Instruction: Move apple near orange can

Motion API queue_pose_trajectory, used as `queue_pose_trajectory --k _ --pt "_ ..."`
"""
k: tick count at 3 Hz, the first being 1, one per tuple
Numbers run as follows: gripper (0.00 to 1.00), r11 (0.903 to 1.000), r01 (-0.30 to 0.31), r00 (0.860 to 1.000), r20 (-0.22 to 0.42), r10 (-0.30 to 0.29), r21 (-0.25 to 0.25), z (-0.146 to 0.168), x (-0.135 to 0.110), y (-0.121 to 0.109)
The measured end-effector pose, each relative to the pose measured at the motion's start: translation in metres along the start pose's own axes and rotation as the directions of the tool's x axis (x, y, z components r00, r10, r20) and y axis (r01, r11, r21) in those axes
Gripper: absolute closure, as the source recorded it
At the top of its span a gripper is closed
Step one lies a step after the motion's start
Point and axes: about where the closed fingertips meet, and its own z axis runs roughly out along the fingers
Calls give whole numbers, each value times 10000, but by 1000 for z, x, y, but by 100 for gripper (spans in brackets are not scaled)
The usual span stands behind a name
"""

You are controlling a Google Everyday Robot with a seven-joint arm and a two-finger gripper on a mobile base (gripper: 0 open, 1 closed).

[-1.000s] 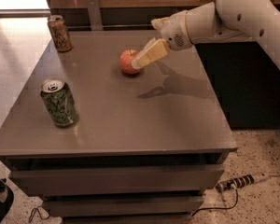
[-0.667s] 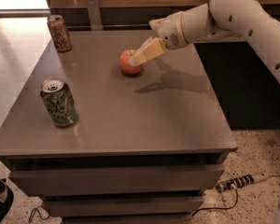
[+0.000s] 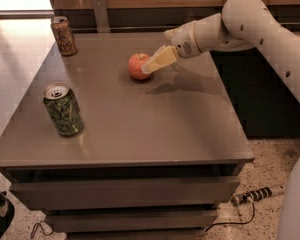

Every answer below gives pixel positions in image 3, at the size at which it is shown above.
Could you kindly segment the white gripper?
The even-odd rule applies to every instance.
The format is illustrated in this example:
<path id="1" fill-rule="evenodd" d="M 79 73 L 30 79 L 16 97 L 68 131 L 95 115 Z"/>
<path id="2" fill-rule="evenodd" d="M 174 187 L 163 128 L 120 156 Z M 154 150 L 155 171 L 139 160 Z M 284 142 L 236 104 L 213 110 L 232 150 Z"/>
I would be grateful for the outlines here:
<path id="1" fill-rule="evenodd" d="M 201 54 L 195 39 L 195 25 L 192 21 L 180 27 L 166 30 L 165 38 L 172 46 L 162 45 L 142 66 L 142 72 L 151 74 L 177 61 L 179 56 L 184 59 L 197 57 Z"/>

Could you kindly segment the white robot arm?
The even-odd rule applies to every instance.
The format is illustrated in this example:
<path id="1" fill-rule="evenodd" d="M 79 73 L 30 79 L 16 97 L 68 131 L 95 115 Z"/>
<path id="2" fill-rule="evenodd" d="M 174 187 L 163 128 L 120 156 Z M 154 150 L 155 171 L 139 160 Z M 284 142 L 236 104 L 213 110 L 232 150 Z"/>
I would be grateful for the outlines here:
<path id="1" fill-rule="evenodd" d="M 227 0 L 222 12 L 164 32 L 171 42 L 141 67 L 151 74 L 178 58 L 256 48 L 300 103 L 300 37 L 281 26 L 262 0 Z M 300 158 L 287 181 L 276 240 L 300 240 Z"/>

